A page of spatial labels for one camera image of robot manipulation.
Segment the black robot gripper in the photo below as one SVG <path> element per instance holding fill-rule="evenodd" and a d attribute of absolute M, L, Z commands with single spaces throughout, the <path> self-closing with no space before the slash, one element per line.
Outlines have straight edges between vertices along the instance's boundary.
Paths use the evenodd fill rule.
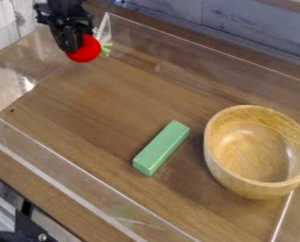
<path fill-rule="evenodd" d="M 73 54 L 82 45 L 82 33 L 94 35 L 93 14 L 84 8 L 86 0 L 46 0 L 34 3 L 37 21 L 52 29 L 60 49 Z"/>

